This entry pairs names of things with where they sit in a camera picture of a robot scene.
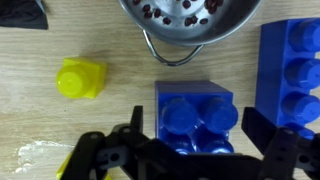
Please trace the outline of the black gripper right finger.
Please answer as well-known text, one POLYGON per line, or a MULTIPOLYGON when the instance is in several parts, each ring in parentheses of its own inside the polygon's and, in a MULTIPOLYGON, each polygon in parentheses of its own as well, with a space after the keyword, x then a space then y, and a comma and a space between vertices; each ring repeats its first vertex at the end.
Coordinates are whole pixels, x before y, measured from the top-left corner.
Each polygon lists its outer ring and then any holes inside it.
POLYGON ((278 127, 254 107, 246 107, 241 128, 265 159, 295 160, 299 135, 287 127, 278 127))

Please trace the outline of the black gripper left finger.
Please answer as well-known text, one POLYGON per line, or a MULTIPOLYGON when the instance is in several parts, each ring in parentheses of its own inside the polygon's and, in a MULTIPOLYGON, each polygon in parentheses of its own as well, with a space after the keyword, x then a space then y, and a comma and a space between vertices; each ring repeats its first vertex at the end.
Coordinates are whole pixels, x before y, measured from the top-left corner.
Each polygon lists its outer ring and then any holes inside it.
POLYGON ((130 129, 133 132, 143 132, 143 107, 140 105, 133 108, 130 129))

